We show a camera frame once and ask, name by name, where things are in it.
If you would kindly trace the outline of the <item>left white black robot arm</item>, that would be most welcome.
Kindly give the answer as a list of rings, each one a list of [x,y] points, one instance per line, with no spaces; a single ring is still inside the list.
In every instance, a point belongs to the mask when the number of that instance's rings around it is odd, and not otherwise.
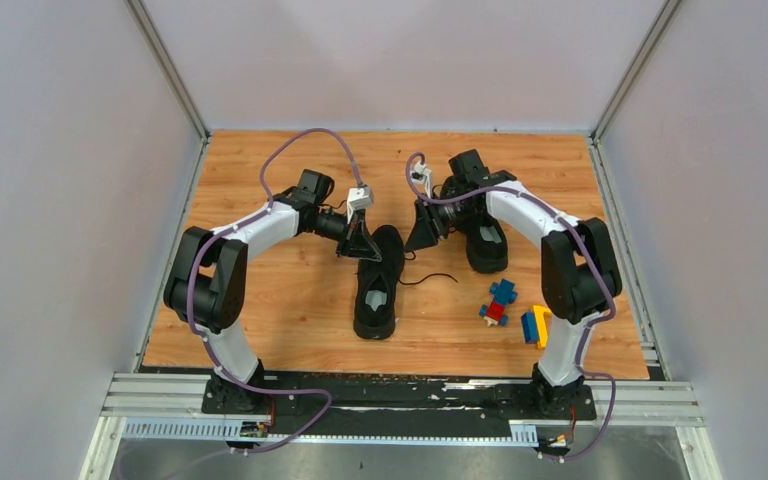
[[[306,169],[295,186],[254,213],[212,230],[190,227],[181,236],[163,303],[200,338],[215,374],[231,383],[228,400],[243,413],[258,411],[267,390],[254,378],[261,361],[239,324],[248,263],[303,233],[335,241],[339,257],[382,259],[366,226],[370,189],[351,189],[346,210],[340,213],[325,204],[334,186],[331,177]]]

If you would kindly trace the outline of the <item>black shoe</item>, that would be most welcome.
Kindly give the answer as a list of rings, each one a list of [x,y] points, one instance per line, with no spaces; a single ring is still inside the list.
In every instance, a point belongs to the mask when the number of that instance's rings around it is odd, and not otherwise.
[[[358,263],[357,294],[354,305],[353,328],[355,334],[366,340],[384,340],[395,331],[397,324],[397,285],[419,285],[432,277],[457,279],[442,272],[434,272],[414,282],[404,282],[404,242],[398,229],[389,224],[379,226],[372,240],[381,251],[381,260],[360,260]]]
[[[473,199],[453,204],[456,212],[449,221],[449,232],[465,236],[465,253],[470,267],[481,274],[492,274],[508,266],[508,242],[500,222]]]

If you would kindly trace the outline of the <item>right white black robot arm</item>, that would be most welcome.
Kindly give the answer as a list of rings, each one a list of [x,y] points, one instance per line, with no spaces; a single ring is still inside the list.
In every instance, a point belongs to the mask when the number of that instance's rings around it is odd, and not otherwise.
[[[449,166],[450,188],[435,196],[424,154],[408,158],[405,178],[416,196],[416,220],[405,247],[431,248],[455,224],[488,215],[538,248],[541,291],[552,320],[531,403],[540,415],[556,417],[571,403],[567,386],[587,373],[583,359],[591,330],[616,314],[623,284],[608,227],[599,218],[582,220],[550,206],[509,172],[490,171],[476,150],[455,156]]]

